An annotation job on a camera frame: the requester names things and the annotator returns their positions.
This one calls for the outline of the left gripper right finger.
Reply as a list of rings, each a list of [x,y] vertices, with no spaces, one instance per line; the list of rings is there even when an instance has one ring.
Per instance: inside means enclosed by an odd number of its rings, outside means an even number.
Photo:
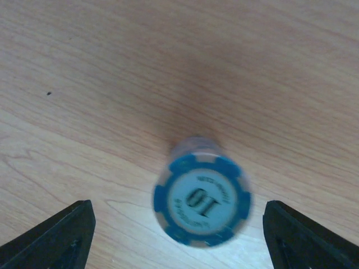
[[[358,268],[358,246],[281,201],[269,201],[264,237],[274,268]]]

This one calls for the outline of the purple chip stack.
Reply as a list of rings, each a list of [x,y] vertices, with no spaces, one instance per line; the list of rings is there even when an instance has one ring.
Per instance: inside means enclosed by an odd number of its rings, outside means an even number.
[[[202,136],[188,137],[173,148],[153,194],[155,216],[164,232],[196,248],[233,239],[251,204],[243,170],[217,143]]]

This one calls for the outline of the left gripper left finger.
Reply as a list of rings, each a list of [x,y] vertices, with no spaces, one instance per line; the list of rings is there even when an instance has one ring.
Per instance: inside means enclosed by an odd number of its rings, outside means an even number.
[[[91,201],[77,201],[1,246],[1,268],[85,268],[95,223]]]

